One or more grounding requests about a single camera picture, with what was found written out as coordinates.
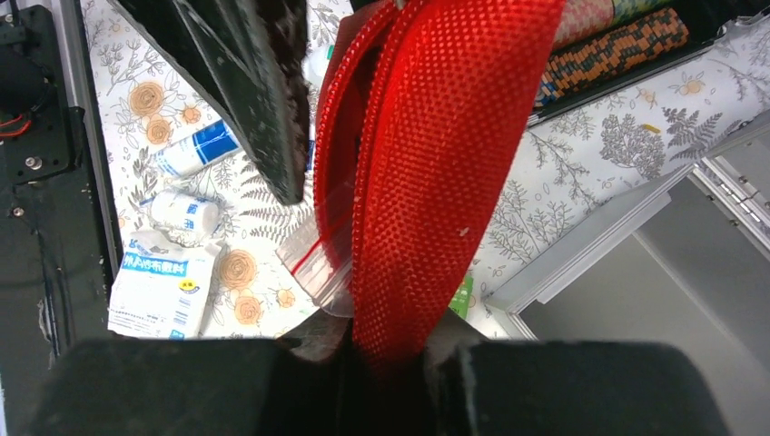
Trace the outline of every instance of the plastic bag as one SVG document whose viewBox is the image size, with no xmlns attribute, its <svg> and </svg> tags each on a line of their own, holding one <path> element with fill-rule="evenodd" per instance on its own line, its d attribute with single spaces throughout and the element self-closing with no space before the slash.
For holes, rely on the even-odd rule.
<svg viewBox="0 0 770 436">
<path fill-rule="evenodd" d="M 352 193 L 351 177 L 329 197 L 329 202 L 353 198 Z M 310 216 L 275 251 L 313 303 L 329 315 L 345 318 L 353 316 L 353 300 L 349 292 L 353 265 L 350 246 L 352 225 L 352 211 L 345 211 L 331 227 L 330 234 L 321 234 L 315 216 Z M 331 247 L 334 260 L 327 255 Z"/>
<path fill-rule="evenodd" d="M 130 235 L 107 328 L 136 338 L 188 339 L 201 329 L 222 241 L 184 248 L 155 230 Z"/>
</svg>

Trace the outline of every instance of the red mesh fabric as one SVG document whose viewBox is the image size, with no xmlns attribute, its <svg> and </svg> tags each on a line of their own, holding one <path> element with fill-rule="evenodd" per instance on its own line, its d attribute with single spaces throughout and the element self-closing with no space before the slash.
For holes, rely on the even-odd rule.
<svg viewBox="0 0 770 436">
<path fill-rule="evenodd" d="M 328 229 L 350 206 L 324 199 L 335 174 L 355 166 L 353 340 L 375 372 L 411 362 L 457 290 L 523 134 L 563 3 L 410 0 L 396 11 L 388 2 L 334 73 L 321 102 L 317 213 Z M 371 77 L 360 60 L 384 35 L 360 98 L 350 91 L 355 78 Z M 361 125 L 351 114 L 363 111 Z"/>
</svg>

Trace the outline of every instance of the floral patterned surface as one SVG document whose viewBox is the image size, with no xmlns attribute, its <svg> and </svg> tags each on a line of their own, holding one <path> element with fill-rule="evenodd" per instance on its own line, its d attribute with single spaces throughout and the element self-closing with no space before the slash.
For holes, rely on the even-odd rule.
<svg viewBox="0 0 770 436">
<path fill-rule="evenodd" d="M 215 198 L 229 246 L 216 267 L 202 335 L 288 331 L 314 308 L 274 249 L 310 206 L 280 207 L 243 154 L 179 183 L 159 178 L 149 156 L 219 116 L 106 0 L 83 6 L 123 237 L 148 225 L 139 202 L 166 185 Z M 309 0 L 308 6 L 309 48 L 331 44 L 350 13 L 348 2 Z M 768 20 L 734 27 L 707 54 L 525 132 L 470 266 L 468 321 L 490 337 L 505 336 L 483 304 L 500 285 L 613 196 L 692 163 L 770 109 L 768 41 Z M 311 89 L 313 109 L 317 95 Z"/>
</svg>

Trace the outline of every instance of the fern print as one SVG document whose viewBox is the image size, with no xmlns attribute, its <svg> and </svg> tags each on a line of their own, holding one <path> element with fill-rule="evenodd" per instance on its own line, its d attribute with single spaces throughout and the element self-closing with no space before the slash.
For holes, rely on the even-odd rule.
<svg viewBox="0 0 770 436">
<path fill-rule="evenodd" d="M 731 39 L 732 38 L 730 37 L 725 37 L 721 38 L 719 41 L 716 41 L 713 45 L 713 50 L 725 59 L 732 55 L 738 57 L 738 51 L 733 46 Z"/>
<path fill-rule="evenodd" d="M 334 44 L 337 36 L 337 29 L 340 27 L 340 18 L 323 3 L 316 5 L 308 4 L 309 12 L 315 15 L 316 20 L 311 17 L 311 41 L 316 45 Z"/>
<path fill-rule="evenodd" d="M 594 109 L 601 109 L 606 106 L 608 110 L 614 111 L 625 106 L 627 99 L 628 97 L 622 95 L 621 93 L 614 93 L 600 98 L 595 103 L 593 103 L 592 106 Z"/>
<path fill-rule="evenodd" d="M 711 61 L 727 68 L 737 87 L 739 102 L 743 102 L 752 95 L 762 105 L 763 111 L 770 109 L 770 74 L 768 74 L 767 68 L 763 68 L 760 72 L 750 70 L 743 72 L 725 62 L 716 59 L 711 59 Z"/>
<path fill-rule="evenodd" d="M 255 206 L 242 210 L 241 217 L 248 217 L 256 224 L 249 230 L 251 237 L 267 238 L 276 244 L 281 244 L 306 219 L 312 216 L 312 187 L 311 180 L 305 183 L 302 204 L 283 206 L 272 195 L 267 183 L 257 172 L 256 166 L 244 155 L 247 164 L 242 173 L 248 177 L 242 182 L 242 200 L 248 200 Z"/>
<path fill-rule="evenodd" d="M 143 217 L 146 217 L 147 214 L 140 203 L 157 194 L 155 188 L 158 186 L 158 173 L 154 170 L 150 160 L 150 148 L 143 147 L 131 165 L 136 185 L 131 190 L 128 203 L 136 213 L 136 219 L 133 221 L 136 230 L 144 225 Z"/>
<path fill-rule="evenodd" d="M 88 53 L 90 54 L 94 50 L 94 47 L 98 45 L 98 41 L 104 33 L 106 26 L 103 18 L 96 18 L 93 16 L 98 12 L 98 9 L 96 9 L 96 0 L 88 0 L 81 5 L 83 12 L 86 47 L 88 48 Z"/>
<path fill-rule="evenodd" d="M 752 34 L 749 47 L 752 51 L 748 62 L 753 66 L 770 67 L 770 30 L 757 26 Z"/>
<path fill-rule="evenodd" d="M 564 235 L 575 217 L 564 202 L 548 202 L 545 209 L 526 213 L 527 190 L 516 180 L 506 182 L 489 224 L 489 238 L 500 254 L 522 264 Z"/>
<path fill-rule="evenodd" d="M 217 195 L 216 202 L 220 206 L 220 225 L 218 232 L 228 237 L 234 236 L 240 228 L 238 221 L 235 219 L 237 208 L 235 205 L 228 203 L 221 194 Z"/>
<path fill-rule="evenodd" d="M 572 147 L 566 141 L 560 141 L 554 137 L 546 140 L 532 132 L 529 134 L 534 139 L 535 148 L 538 150 L 538 168 L 553 162 L 558 174 L 553 183 L 556 186 L 569 185 L 569 199 L 583 203 L 586 206 L 586 213 L 593 210 L 598 205 L 597 197 L 580 181 L 581 177 L 591 172 L 581 163 L 569 160 L 569 156 L 574 152 Z"/>
<path fill-rule="evenodd" d="M 224 158 L 214 169 L 214 181 L 222 189 L 230 189 L 232 186 L 233 167 L 235 166 L 235 157 Z"/>
<path fill-rule="evenodd" d="M 717 134 L 716 128 L 719 120 L 722 119 L 722 113 L 709 116 L 703 123 L 698 122 L 700 111 L 694 111 L 688 115 L 686 108 L 664 107 L 663 115 L 670 124 L 666 132 L 673 135 L 667 148 L 687 146 L 684 151 L 674 154 L 669 161 L 703 157 L 711 147 L 719 144 L 741 124 L 741 120 L 735 120 L 721 134 Z"/>
<path fill-rule="evenodd" d="M 623 121 L 611 114 L 602 122 L 602 159 L 620 168 L 636 169 L 647 180 L 660 176 L 666 162 L 663 140 L 637 123 L 634 115 L 626 114 Z"/>
<path fill-rule="evenodd" d="M 551 124 L 551 132 L 579 136 L 587 141 L 591 139 L 596 129 L 596 125 L 592 123 L 593 120 L 585 109 L 580 108 L 560 116 Z"/>
</svg>

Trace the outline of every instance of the bandage package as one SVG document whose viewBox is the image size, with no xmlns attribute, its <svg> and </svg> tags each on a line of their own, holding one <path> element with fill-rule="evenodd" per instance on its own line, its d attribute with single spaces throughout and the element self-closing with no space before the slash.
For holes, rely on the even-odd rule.
<svg viewBox="0 0 770 436">
<path fill-rule="evenodd" d="M 113 285 L 107 328 L 136 338 L 197 337 L 222 244 L 184 248 L 155 230 L 131 233 Z"/>
<path fill-rule="evenodd" d="M 153 219 L 153 227 L 195 233 L 197 239 L 211 238 L 219 224 L 219 206 L 201 197 L 165 189 L 142 202 Z"/>
</svg>

